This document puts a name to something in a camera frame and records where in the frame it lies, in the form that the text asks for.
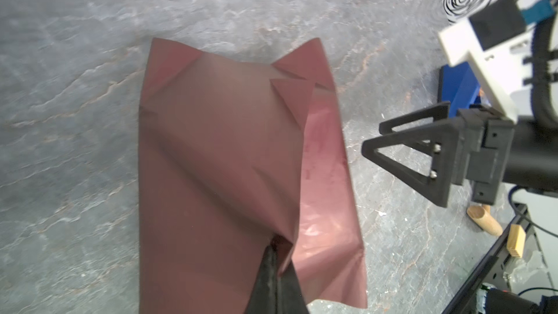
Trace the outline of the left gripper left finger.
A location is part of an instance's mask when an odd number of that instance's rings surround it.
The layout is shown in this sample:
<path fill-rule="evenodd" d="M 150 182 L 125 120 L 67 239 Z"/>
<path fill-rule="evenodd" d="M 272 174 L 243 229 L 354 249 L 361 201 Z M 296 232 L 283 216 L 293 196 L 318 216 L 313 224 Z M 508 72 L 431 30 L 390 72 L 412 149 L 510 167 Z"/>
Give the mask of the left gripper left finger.
<path fill-rule="evenodd" d="M 245 314 L 276 314 L 278 312 L 277 251 L 265 248 Z"/>

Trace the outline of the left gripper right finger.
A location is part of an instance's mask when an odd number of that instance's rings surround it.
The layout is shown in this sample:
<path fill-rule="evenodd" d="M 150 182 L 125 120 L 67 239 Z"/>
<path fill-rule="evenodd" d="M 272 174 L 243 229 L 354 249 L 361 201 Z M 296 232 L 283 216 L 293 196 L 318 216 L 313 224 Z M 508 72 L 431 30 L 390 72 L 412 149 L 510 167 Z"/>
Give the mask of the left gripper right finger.
<path fill-rule="evenodd" d="M 278 277 L 277 313 L 309 313 L 293 263 L 290 263 L 286 270 Z"/>

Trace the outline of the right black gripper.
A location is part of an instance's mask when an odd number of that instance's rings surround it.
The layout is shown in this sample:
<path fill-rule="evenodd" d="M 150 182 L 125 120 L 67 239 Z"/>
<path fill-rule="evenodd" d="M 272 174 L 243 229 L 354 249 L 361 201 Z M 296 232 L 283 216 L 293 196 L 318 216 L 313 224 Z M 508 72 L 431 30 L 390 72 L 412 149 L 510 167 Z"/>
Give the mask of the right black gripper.
<path fill-rule="evenodd" d="M 491 108 L 462 108 L 456 120 L 447 119 L 449 110 L 450 102 L 444 101 L 386 120 L 379 125 L 381 135 L 364 141 L 361 153 L 436 206 L 448 206 L 452 180 L 456 185 L 469 181 L 472 201 L 493 205 L 515 124 Z M 422 119 L 433 123 L 395 132 Z"/>

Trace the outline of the red wrapping paper sheet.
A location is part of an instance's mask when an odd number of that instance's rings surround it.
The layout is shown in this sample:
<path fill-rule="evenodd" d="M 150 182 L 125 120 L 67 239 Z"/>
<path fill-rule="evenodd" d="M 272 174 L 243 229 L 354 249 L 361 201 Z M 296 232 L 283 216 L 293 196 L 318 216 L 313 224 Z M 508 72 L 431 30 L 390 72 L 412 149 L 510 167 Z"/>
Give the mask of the red wrapping paper sheet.
<path fill-rule="evenodd" d="M 139 102 L 139 311 L 244 313 L 264 250 L 306 305 L 366 308 L 365 247 L 320 39 L 271 64 L 152 40 Z"/>

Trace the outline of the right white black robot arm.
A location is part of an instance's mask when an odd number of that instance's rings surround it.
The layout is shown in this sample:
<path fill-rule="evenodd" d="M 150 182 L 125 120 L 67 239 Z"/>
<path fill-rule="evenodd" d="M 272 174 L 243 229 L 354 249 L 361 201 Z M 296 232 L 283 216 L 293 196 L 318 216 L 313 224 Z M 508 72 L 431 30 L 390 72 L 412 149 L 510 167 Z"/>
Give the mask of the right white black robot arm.
<path fill-rule="evenodd" d="M 450 116 L 441 102 L 382 122 L 377 138 L 363 142 L 367 160 L 446 207 L 450 188 L 473 184 L 472 200 L 491 205 L 501 183 L 537 192 L 557 190 L 557 132 L 535 116 L 521 116 L 511 90 L 495 77 L 523 33 L 484 51 L 472 23 L 462 20 L 440 32 L 448 60 L 468 63 L 490 100 Z"/>

